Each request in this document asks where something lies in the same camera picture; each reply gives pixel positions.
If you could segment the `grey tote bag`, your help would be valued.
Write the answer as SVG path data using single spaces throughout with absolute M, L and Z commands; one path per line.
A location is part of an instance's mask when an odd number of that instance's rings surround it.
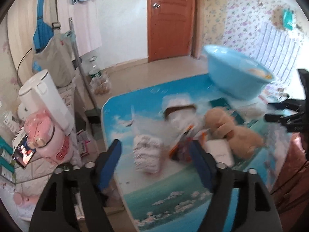
M 47 69 L 56 87 L 65 87 L 75 76 L 72 58 L 70 32 L 55 34 L 40 53 L 33 55 L 32 72 Z

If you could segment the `clear bag of beige sticks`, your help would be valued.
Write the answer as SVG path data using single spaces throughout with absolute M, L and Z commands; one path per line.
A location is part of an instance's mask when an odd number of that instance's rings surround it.
M 247 106 L 242 106 L 237 108 L 237 112 L 244 118 L 244 119 L 258 119 L 263 117 L 267 112 L 267 107 L 261 103 L 255 103 Z

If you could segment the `white rectangular box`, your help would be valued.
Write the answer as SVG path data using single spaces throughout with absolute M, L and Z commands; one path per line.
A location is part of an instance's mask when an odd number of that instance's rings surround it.
M 216 162 L 221 162 L 228 167 L 234 166 L 233 153 L 225 139 L 209 140 L 205 143 L 206 152 L 211 154 Z

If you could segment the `white yellow plush toy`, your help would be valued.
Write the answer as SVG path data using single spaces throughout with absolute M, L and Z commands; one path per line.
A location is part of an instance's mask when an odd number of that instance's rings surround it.
M 250 74 L 256 77 L 264 78 L 266 80 L 273 79 L 273 76 L 269 72 L 266 72 L 263 69 L 251 68 L 251 69 L 248 69 L 247 72 L 249 72 Z

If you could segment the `labelled bag of sweets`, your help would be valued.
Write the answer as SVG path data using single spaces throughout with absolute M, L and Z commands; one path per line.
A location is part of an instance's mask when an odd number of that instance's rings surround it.
M 133 146 L 135 169 L 143 173 L 158 173 L 161 167 L 162 140 L 150 135 L 137 135 Z

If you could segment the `beige plush dog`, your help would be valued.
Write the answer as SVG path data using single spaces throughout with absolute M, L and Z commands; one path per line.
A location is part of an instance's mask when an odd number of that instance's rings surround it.
M 205 126 L 214 139 L 226 139 L 233 154 L 241 159 L 251 158 L 257 148 L 265 145 L 258 133 L 237 125 L 223 107 L 214 107 L 206 112 Z

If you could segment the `white electric kettle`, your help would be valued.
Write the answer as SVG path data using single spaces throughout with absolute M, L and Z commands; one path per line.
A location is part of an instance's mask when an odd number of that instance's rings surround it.
M 68 136 L 73 130 L 74 117 L 63 102 L 47 69 L 29 78 L 18 92 L 19 99 L 31 114 L 47 110 L 50 117 Z

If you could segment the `pink water bottle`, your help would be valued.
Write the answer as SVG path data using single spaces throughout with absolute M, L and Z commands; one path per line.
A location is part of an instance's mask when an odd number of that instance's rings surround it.
M 69 162 L 73 157 L 70 138 L 50 118 L 47 111 L 38 111 L 26 118 L 27 145 L 53 165 Z

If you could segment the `green cap plastic bottle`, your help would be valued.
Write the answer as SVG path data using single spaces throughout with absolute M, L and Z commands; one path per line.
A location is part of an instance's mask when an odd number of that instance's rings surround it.
M 93 78 L 100 78 L 102 76 L 101 69 L 96 65 L 97 56 L 93 56 L 90 59 L 91 69 L 89 70 L 88 74 L 91 79 Z

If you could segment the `orange white snack packet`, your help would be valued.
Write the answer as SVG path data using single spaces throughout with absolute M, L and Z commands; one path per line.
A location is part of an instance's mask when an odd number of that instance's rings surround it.
M 198 140 L 201 144 L 205 143 L 208 136 L 207 129 L 198 129 L 197 126 L 189 125 L 184 132 L 179 135 L 171 146 L 169 158 L 174 161 L 189 163 L 192 161 L 189 148 L 192 140 Z

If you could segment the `blue hanging garment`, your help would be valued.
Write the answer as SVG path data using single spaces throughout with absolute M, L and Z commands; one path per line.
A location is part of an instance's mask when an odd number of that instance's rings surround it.
M 37 24 L 33 36 L 35 53 L 40 53 L 45 49 L 49 40 L 53 37 L 53 29 L 44 22 L 43 19 L 44 0 L 38 0 L 37 3 Z

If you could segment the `light blue plastic basin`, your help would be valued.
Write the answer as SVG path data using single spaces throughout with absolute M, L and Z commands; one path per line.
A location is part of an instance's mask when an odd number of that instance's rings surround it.
M 266 85 L 274 81 L 274 75 L 263 65 L 231 48 L 209 44 L 202 48 L 202 54 L 207 58 L 208 74 L 214 84 L 238 100 L 256 98 Z M 247 72 L 251 68 L 263 69 L 273 79 L 256 77 Z

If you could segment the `teal hanging packet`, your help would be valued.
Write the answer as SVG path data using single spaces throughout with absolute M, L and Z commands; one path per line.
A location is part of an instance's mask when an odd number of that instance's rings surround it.
M 294 29 L 294 24 L 295 24 L 294 11 L 290 9 L 283 10 L 282 24 L 283 24 L 283 27 L 287 30 Z

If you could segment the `dark green snack packet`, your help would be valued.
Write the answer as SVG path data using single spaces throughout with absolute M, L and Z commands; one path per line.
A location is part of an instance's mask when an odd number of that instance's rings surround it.
M 210 101 L 210 106 L 214 107 L 223 107 L 223 109 L 225 111 L 227 111 L 230 116 L 232 116 L 235 119 L 235 122 L 238 125 L 243 125 L 245 123 L 245 120 L 241 117 L 241 115 L 239 114 L 239 112 L 237 112 L 227 101 L 226 98 L 218 98 L 215 100 L 211 100 Z

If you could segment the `brown wooden door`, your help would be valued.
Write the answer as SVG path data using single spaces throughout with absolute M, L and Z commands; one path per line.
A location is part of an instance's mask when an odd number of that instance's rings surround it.
M 147 0 L 148 61 L 190 54 L 195 0 Z

